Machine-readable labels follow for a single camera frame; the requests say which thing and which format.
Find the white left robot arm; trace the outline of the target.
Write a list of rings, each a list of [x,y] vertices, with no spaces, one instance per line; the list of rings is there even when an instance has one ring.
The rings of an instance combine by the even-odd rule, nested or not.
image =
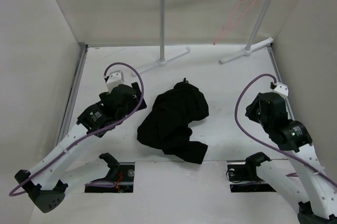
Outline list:
[[[94,161],[69,170],[72,163],[110,130],[146,108],[143,83],[119,84],[101,93],[100,100],[88,106],[57,146],[36,166],[19,170],[18,186],[43,213],[54,210],[73,189],[118,175],[119,162],[108,152]]]

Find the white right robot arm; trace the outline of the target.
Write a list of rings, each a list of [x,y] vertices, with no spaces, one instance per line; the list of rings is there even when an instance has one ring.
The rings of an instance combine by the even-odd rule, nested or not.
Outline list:
[[[267,182],[292,207],[299,223],[336,223],[336,182],[324,173],[306,127],[288,118],[284,98],[259,93],[245,115],[262,126],[276,151],[288,157],[300,181],[279,171],[262,152],[246,158],[245,175]]]

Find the black trousers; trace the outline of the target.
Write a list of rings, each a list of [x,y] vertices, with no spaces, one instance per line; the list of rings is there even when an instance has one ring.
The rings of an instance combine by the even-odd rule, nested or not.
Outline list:
[[[151,112],[137,129],[137,140],[166,155],[200,165],[208,145],[190,140],[193,131],[189,124],[208,116],[209,106],[204,94],[183,79],[156,97]]]

